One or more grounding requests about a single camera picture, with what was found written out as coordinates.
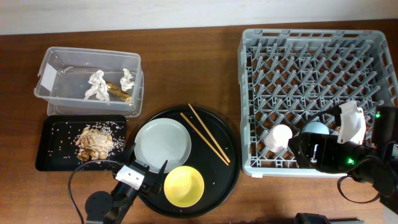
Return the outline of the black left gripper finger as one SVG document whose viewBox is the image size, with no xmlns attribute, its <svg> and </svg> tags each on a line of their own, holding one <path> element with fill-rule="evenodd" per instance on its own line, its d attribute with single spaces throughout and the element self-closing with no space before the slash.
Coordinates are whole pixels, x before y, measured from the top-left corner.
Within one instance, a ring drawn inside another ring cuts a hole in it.
<svg viewBox="0 0 398 224">
<path fill-rule="evenodd" d="M 164 162 L 164 164 L 162 165 L 160 171 L 158 172 L 158 174 L 155 178 L 155 181 L 154 181 L 154 193 L 155 194 L 159 194 L 160 191 L 162 190 L 162 186 L 164 183 L 164 171 L 167 166 L 167 163 L 168 163 L 168 160 L 166 160 Z"/>
<path fill-rule="evenodd" d="M 136 144 L 132 144 L 131 147 L 129 149 L 125 149 L 119 157 L 119 161 L 123 164 L 131 164 L 133 158 L 134 158 L 134 148 L 135 148 Z"/>
</svg>

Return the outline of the blue plastic cup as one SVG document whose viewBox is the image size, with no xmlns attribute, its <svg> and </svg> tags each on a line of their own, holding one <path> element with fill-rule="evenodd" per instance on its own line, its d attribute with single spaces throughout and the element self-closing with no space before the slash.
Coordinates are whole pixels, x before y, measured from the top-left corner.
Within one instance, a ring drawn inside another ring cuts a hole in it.
<svg viewBox="0 0 398 224">
<path fill-rule="evenodd" d="M 329 134 L 329 129 L 327 128 L 326 125 L 324 125 L 321 122 L 310 122 L 306 125 L 306 127 L 303 129 L 304 133 L 315 133 L 315 134 Z"/>
</svg>

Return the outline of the yellow bowl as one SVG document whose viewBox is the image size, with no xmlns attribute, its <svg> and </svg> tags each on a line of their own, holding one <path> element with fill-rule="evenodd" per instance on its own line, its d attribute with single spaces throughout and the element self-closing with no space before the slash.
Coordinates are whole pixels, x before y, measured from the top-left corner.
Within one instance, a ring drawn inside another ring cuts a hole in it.
<svg viewBox="0 0 398 224">
<path fill-rule="evenodd" d="M 193 206 L 201 199 L 204 191 L 205 182 L 202 175 L 190 166 L 175 168 L 164 181 L 166 199 L 176 207 Z"/>
</svg>

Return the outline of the food scraps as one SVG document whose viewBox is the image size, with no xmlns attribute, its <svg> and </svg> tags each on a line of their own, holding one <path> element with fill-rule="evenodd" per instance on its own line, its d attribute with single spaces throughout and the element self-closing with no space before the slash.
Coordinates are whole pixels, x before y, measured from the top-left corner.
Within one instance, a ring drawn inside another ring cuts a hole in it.
<svg viewBox="0 0 398 224">
<path fill-rule="evenodd" d="M 76 145 L 81 147 L 78 156 L 84 163 L 97 161 L 100 164 L 101 159 L 108 159 L 108 152 L 113 148 L 113 140 L 110 134 L 85 128 Z"/>
</svg>

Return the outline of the white round plate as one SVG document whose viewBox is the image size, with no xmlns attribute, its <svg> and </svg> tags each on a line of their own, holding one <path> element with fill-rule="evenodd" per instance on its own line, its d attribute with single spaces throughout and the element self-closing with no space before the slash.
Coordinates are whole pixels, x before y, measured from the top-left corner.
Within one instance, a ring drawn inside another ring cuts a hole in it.
<svg viewBox="0 0 398 224">
<path fill-rule="evenodd" d="M 158 173 L 166 164 L 165 173 L 182 166 L 188 159 L 192 142 L 181 123 L 170 118 L 149 121 L 138 131 L 134 140 L 136 159 Z"/>
</svg>

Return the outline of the pink plastic cup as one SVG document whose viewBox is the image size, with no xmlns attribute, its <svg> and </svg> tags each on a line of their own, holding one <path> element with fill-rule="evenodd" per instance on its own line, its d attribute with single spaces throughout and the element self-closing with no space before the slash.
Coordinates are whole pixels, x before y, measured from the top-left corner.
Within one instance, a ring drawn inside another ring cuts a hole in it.
<svg viewBox="0 0 398 224">
<path fill-rule="evenodd" d="M 288 146 L 292 136 L 292 130 L 287 125 L 278 124 L 269 130 L 264 144 L 270 151 L 278 153 Z"/>
</svg>

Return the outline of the white napkin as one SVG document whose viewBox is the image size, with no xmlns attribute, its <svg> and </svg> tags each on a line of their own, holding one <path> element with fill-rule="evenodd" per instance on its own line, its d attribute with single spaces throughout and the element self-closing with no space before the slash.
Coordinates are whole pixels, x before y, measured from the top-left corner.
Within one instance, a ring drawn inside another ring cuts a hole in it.
<svg viewBox="0 0 398 224">
<path fill-rule="evenodd" d="M 123 72 L 124 76 L 120 79 L 121 89 L 122 91 L 128 91 L 133 88 L 135 81 L 132 80 L 132 75 L 128 69 L 124 68 Z"/>
<path fill-rule="evenodd" d="M 109 101 L 108 86 L 103 76 L 102 70 L 98 70 L 90 76 L 88 83 L 91 84 L 91 87 L 85 92 L 85 100 L 95 95 L 100 101 Z"/>
</svg>

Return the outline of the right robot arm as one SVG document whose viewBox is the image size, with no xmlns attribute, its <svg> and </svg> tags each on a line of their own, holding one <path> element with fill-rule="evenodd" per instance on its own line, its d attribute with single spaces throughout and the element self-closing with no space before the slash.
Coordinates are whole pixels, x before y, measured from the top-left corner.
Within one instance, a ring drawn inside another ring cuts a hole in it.
<svg viewBox="0 0 398 224">
<path fill-rule="evenodd" d="M 357 182 L 368 182 L 377 190 L 370 201 L 379 200 L 385 207 L 397 213 L 397 156 L 393 155 L 397 144 L 397 108 L 377 106 L 374 115 L 371 142 L 348 141 L 332 134 L 305 133 L 289 139 L 288 147 L 301 168 L 312 168 L 326 174 L 344 174 L 341 182 L 350 177 Z"/>
</svg>

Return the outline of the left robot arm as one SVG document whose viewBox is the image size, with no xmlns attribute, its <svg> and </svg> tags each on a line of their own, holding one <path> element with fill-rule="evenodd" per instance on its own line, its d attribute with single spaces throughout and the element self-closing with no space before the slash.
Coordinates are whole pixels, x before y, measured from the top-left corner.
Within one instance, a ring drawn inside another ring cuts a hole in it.
<svg viewBox="0 0 398 224">
<path fill-rule="evenodd" d="M 155 174 L 148 164 L 132 159 L 133 151 L 128 151 L 125 160 L 112 162 L 116 168 L 112 175 L 118 182 L 115 188 L 110 193 L 97 191 L 86 200 L 87 223 L 121 223 L 138 195 L 147 197 L 161 192 L 168 161 Z"/>
</svg>

